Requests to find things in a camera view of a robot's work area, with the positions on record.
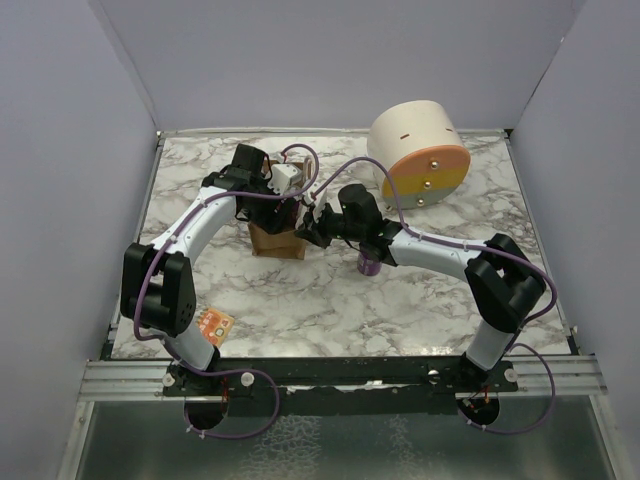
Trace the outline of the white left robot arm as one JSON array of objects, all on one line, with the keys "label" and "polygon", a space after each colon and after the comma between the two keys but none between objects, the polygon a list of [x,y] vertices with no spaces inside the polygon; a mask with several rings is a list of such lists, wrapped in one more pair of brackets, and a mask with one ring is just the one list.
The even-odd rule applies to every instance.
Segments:
[{"label": "white left robot arm", "polygon": [[196,199],[151,243],[132,243],[125,251],[120,313],[133,322],[139,341],[160,341],[188,366],[186,382],[206,395],[220,385],[214,364],[219,351],[194,319],[196,292],[192,267],[216,233],[239,214],[270,232],[282,227],[296,202],[319,174],[319,159],[297,167],[271,162],[253,146],[236,147],[230,164],[206,176]]}]

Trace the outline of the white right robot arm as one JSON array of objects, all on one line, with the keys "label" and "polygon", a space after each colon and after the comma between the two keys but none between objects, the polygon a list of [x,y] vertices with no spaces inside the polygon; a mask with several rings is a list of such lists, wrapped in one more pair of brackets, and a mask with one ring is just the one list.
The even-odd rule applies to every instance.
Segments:
[{"label": "white right robot arm", "polygon": [[472,391],[491,384],[495,365],[546,290],[542,273],[513,239],[496,234],[485,242],[463,242],[411,233],[401,222],[385,218],[361,184],[339,191],[338,212],[325,197],[325,192],[303,197],[306,211],[297,237],[323,249],[334,240],[345,242],[359,251],[361,271],[382,264],[419,267],[468,284],[481,323],[463,354],[459,378]]}]

